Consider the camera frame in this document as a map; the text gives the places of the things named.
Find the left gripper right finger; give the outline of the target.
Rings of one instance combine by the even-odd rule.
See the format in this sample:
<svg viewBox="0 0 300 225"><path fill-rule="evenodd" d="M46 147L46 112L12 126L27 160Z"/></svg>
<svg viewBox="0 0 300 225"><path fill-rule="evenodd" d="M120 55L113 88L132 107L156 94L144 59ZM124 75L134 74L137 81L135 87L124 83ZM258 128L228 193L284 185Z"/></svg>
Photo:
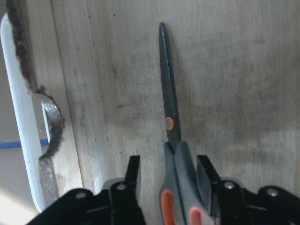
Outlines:
<svg viewBox="0 0 300 225"><path fill-rule="evenodd" d="M217 225L298 225L300 199L277 186L252 193L221 179L206 155L197 156L197 185L208 215Z"/></svg>

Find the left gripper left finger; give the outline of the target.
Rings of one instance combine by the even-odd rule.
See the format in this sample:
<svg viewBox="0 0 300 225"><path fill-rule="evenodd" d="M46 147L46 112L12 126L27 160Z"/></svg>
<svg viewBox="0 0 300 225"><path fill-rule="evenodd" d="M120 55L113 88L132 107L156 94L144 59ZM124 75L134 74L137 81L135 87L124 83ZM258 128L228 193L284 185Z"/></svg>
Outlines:
<svg viewBox="0 0 300 225"><path fill-rule="evenodd" d="M125 177L108 180L101 192L76 188L64 194L30 225L143 225L145 219L137 202L140 157L131 156Z"/></svg>

